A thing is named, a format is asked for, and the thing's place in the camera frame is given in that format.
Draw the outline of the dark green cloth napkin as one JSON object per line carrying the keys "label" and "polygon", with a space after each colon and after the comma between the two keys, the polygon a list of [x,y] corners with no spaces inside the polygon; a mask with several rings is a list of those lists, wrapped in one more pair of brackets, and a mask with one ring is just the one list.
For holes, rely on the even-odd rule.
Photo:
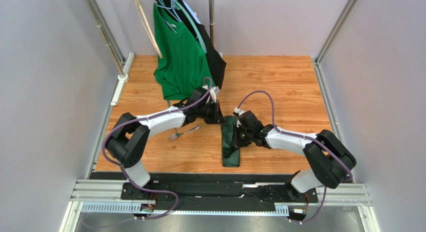
{"label": "dark green cloth napkin", "polygon": [[233,146],[234,126],[237,124],[237,118],[231,115],[224,118],[226,124],[221,125],[222,166],[237,168],[240,166],[240,148]]}

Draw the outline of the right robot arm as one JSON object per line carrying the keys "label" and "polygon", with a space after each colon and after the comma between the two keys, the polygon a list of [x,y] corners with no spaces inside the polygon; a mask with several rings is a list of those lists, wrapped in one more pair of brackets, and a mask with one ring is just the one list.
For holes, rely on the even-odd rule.
{"label": "right robot arm", "polygon": [[283,195],[297,201],[317,187],[335,189],[351,177],[357,165],[355,157],[330,130],[301,133],[273,124],[264,125],[250,110],[235,109],[237,122],[233,126],[232,146],[237,148],[255,144],[267,149],[284,150],[304,156],[309,169],[295,172],[285,183]]}

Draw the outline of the silver fork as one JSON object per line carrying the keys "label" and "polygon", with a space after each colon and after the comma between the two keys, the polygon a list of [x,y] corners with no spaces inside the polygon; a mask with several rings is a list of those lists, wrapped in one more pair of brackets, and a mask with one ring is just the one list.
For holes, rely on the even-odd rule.
{"label": "silver fork", "polygon": [[191,132],[194,132],[194,131],[198,130],[200,127],[201,127],[201,126],[200,126],[200,125],[198,125],[198,126],[196,126],[196,127],[194,127],[194,128],[191,128],[191,129],[189,129],[189,130],[187,130],[187,131],[185,131],[185,132],[181,132],[181,133],[179,133],[179,132],[175,132],[174,134],[170,135],[170,136],[168,137],[168,139],[167,139],[167,140],[168,140],[169,142],[171,142],[171,141],[173,141],[173,140],[175,140],[175,139],[179,138],[179,137],[180,137],[180,136],[182,136],[182,135],[185,135],[185,134],[188,134],[188,133],[191,133]]}

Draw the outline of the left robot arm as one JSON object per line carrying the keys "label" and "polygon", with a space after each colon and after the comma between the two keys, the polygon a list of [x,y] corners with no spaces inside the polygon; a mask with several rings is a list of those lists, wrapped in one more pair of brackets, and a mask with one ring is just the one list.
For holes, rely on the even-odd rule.
{"label": "left robot arm", "polygon": [[148,140],[167,130],[184,127],[203,119],[206,124],[225,124],[217,94],[218,86],[204,85],[196,88],[190,97],[171,107],[149,115],[121,115],[113,129],[105,136],[101,152],[117,165],[134,188],[155,193],[145,188],[151,177],[141,159]]}

